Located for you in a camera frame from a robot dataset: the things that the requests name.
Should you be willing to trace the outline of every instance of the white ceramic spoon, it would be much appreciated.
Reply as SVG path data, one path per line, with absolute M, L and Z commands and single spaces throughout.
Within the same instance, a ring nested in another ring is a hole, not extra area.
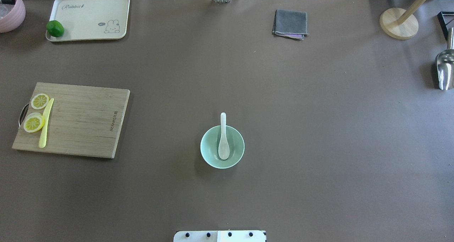
M 221 113 L 221 140 L 219 140 L 219 148 L 217 149 L 219 157 L 222 160 L 228 159 L 230 155 L 230 148 L 228 147 L 226 136 L 226 113 Z

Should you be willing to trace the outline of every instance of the yellow knife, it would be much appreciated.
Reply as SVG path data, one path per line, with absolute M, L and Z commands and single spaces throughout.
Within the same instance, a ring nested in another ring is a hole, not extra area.
M 49 124 L 49 114 L 52 105 L 54 104 L 54 99 L 51 98 L 49 103 L 47 103 L 46 108 L 44 108 L 43 117 L 44 117 L 44 126 L 41 129 L 41 136 L 39 137 L 39 148 L 46 147 L 47 143 L 47 125 Z

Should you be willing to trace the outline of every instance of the bowl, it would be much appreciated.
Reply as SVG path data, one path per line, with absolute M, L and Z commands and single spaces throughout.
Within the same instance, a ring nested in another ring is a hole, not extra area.
M 229 168 L 235 166 L 243 157 L 244 140 L 240 132 L 233 127 L 226 126 L 226 135 L 230 148 L 230 155 L 226 160 L 220 159 L 217 153 L 219 140 L 221 139 L 221 126 L 212 127 L 201 138 L 201 156 L 212 167 L 219 169 Z
M 13 9 L 0 19 L 0 33 L 9 32 L 22 24 L 26 17 L 26 8 L 22 0 L 16 0 Z

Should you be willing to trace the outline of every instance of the pink container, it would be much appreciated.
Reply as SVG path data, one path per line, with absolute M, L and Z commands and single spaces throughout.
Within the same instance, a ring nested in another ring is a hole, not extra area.
M 22 24 L 26 17 L 26 8 L 22 0 L 16 0 L 13 9 L 0 19 L 0 33 L 9 32 Z

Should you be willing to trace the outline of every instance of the white tray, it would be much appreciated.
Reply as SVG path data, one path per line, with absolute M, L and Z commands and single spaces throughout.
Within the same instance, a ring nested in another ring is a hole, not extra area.
M 61 37 L 46 38 L 51 42 L 67 40 L 117 40 L 126 35 L 129 0 L 55 0 L 50 20 L 65 29 Z

